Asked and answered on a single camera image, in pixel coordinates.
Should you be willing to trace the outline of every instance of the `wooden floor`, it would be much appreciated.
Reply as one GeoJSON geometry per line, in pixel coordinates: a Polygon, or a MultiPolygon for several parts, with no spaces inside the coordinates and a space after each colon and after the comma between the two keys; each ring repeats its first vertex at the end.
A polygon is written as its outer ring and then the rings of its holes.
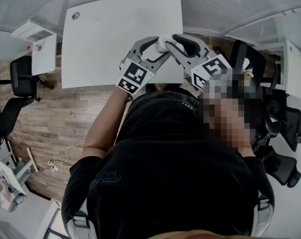
{"type": "MultiPolygon", "coordinates": [[[[211,46],[220,46],[229,57],[232,42],[205,38],[211,46]]],[[[10,79],[10,61],[0,61],[0,80],[10,79]]],[[[61,70],[41,76],[54,85],[54,90],[38,84],[39,103],[23,108],[16,125],[8,138],[16,157],[28,161],[26,148],[29,147],[39,170],[48,168],[48,161],[54,158],[66,160],[65,148],[84,142],[85,136],[94,119],[103,108],[114,86],[94,86],[85,88],[62,89],[61,70]]],[[[1,110],[13,97],[11,85],[0,87],[1,110]]],[[[61,201],[69,179],[70,165],[81,156],[82,145],[68,148],[69,160],[63,165],[62,172],[51,172],[49,169],[33,173],[28,184],[32,190],[55,200],[61,201]]]]}

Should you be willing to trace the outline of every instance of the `black t-shirt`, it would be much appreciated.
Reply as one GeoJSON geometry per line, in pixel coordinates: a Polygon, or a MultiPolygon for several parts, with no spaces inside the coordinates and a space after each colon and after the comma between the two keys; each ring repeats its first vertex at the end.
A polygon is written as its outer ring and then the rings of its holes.
{"type": "Polygon", "coordinates": [[[70,169],[64,224],[87,197],[99,239],[188,230],[249,235],[259,187],[269,187],[263,164],[216,140],[186,104],[165,95],[133,103],[107,156],[70,169]]]}

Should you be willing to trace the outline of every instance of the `gray shoulder strap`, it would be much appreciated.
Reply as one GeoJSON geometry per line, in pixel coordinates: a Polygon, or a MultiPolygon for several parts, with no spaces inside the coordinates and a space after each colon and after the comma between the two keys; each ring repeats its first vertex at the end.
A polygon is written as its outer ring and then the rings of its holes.
{"type": "Polygon", "coordinates": [[[254,220],[251,230],[252,237],[259,237],[269,226],[274,212],[269,199],[264,195],[259,197],[259,204],[254,207],[254,220]]]}
{"type": "Polygon", "coordinates": [[[72,239],[97,239],[94,224],[88,219],[86,202],[87,199],[74,214],[73,219],[67,223],[68,233],[72,239]]]}

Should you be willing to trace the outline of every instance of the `sleeve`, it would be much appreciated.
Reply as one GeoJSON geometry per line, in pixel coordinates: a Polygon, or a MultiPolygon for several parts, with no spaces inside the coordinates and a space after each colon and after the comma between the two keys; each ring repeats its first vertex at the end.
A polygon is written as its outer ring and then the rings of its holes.
{"type": "Polygon", "coordinates": [[[64,224],[73,218],[87,197],[91,181],[96,172],[96,166],[102,159],[100,157],[89,156],[80,159],[70,168],[71,177],[67,183],[61,214],[64,224]]]}
{"type": "Polygon", "coordinates": [[[261,194],[269,198],[270,204],[275,209],[275,196],[262,160],[258,157],[244,157],[244,161],[255,176],[255,183],[261,194]]]}

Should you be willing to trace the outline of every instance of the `white cable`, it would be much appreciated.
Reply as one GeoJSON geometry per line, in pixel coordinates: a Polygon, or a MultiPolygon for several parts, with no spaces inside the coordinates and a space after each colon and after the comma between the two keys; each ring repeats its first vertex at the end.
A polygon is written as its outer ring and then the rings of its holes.
{"type": "Polygon", "coordinates": [[[68,147],[65,148],[65,155],[66,155],[66,160],[65,160],[65,161],[58,161],[59,163],[57,163],[57,161],[55,160],[55,156],[59,157],[59,155],[56,155],[56,154],[55,154],[55,155],[53,156],[53,159],[54,159],[53,165],[55,165],[55,164],[61,164],[61,169],[59,170],[59,169],[57,168],[57,171],[59,171],[59,172],[61,173],[61,172],[62,172],[62,168],[63,168],[63,164],[69,160],[69,157],[68,157],[68,155],[67,155],[67,149],[68,149],[69,147],[72,147],[72,146],[78,146],[78,145],[80,145],[80,144],[84,144],[84,143],[83,143],[83,142],[80,142],[80,143],[78,143],[78,144],[73,144],[73,145],[70,145],[70,146],[68,146],[68,147]]]}

